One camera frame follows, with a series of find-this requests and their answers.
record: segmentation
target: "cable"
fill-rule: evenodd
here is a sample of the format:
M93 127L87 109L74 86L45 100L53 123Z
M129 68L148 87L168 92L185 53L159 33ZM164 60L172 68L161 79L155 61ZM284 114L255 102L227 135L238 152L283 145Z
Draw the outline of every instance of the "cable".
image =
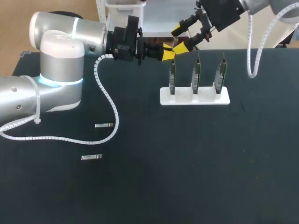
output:
M69 138L64 138L64 137L55 137L55 136L13 137L13 136L9 136L9 135L6 135L6 134L3 133L4 131L13 129L13 128L21 126L21 125L24 125L24 124L34 120L36 118L36 115L32 115L32 116L27 117L27 118L12 121L10 123L7 123L7 124L3 125L2 127L0 127L0 135L4 138L11 139L11 140L16 140L16 141L60 140L60 141L69 141L69 142L83 144L83 145L98 145L98 144L102 144L102 143L107 142L110 139L112 139L113 136L116 134L116 132L118 130L118 127L119 127L119 116L118 116L118 112L117 112L117 109L116 109L116 106L115 106L113 100L111 99L111 97L109 96L109 94L107 93L105 88L103 87L102 83L100 82L99 75L98 75L98 65L103 59L106 59L106 58L113 58L113 56L111 54L106 54L106 55L102 55L101 57L99 57L97 59L97 61L94 64L94 77L95 77L95 80L96 80L97 84L99 85L99 88L103 91L104 95L106 96L106 98L108 99L110 105L112 106L112 109L113 109L114 115L115 115L114 130L112 131L112 133L107 138L105 138L103 140L100 140L100 141L81 141L81 140L74 140L74 139L69 139Z
M299 3L294 3L289 5L288 7L284 8L283 10L281 10L276 16L275 18L272 20L272 22L269 24L269 26L267 27L264 36L262 38L262 41L260 43L260 46L257 50L257 54L256 54L256 62L255 62L255 66L254 66L254 70L253 73L251 72L251 38L252 38L252 15L248 14L249 16L249 32L248 32L248 48L247 48L247 72L248 72L248 76L250 78L255 78L258 72L258 67L260 64L260 60L261 60L261 55L263 52L263 48L265 46L266 40L270 34L270 32L272 31L274 25L277 23L277 21L279 21L285 14L287 14L288 12L292 11L295 8L299 8Z
M41 122L40 114L41 114L41 94L39 93L38 86L33 78L30 76L21 76L29 79L29 81L33 84L35 91L36 91L36 118L34 119L34 122L38 125Z

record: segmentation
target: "black table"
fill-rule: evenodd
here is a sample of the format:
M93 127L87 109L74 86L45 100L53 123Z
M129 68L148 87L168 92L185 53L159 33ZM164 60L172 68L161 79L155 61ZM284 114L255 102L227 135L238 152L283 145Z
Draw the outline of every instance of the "black table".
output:
M224 51L230 105L161 106L169 63L146 58L100 64L120 129L102 145L0 138L1 224L299 223L299 50L263 52L246 74L246 51ZM222 51L201 51L201 85L212 85ZM189 86L197 53L177 57L177 86ZM114 122L85 59L78 108L41 115L7 132L100 140ZM39 74L39 54L14 75ZM81 155L103 154L81 161Z

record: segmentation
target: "white stand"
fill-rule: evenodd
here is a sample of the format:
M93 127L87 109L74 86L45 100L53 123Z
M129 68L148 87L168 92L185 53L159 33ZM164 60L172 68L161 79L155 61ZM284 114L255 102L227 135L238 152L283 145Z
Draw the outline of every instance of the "white stand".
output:
M215 85L199 87L194 95L192 87L175 87L175 95L170 94L169 87L160 89L161 105L228 105L230 103L228 90L222 88L221 94L216 94Z

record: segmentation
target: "wooden floor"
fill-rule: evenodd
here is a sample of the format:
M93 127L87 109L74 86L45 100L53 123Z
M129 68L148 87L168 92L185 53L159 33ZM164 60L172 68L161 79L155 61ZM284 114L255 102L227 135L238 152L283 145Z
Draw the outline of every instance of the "wooden floor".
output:
M96 0L1 0L0 4L0 76L12 74L22 51L35 50L29 41L33 13L69 11L99 21Z

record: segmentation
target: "metal clip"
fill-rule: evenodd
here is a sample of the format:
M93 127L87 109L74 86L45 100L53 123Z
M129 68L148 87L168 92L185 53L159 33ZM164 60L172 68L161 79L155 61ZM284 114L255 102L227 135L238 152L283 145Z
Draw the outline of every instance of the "metal clip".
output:
M195 94L195 95L198 94L199 80L200 80L200 69L201 69L201 64L200 64L200 58L199 58L199 54L198 54L198 60L195 62L195 65L193 68L193 73L192 73L192 91L193 91L193 94Z
M169 69L169 89L170 94L175 95L175 88L176 88L176 64L175 60L171 61L171 68Z
M178 44L178 37L174 36L173 37L173 43L172 43L172 50L177 46Z
M99 128L99 127L113 127L113 126L114 126L113 123L95 124L95 125L94 125L95 128Z
M103 159L102 154L81 156L81 160L99 160L99 159Z
M222 54L222 61L216 71L216 76L215 76L215 81L214 81L217 94L221 94L227 67L228 67L228 64L227 64L225 55Z

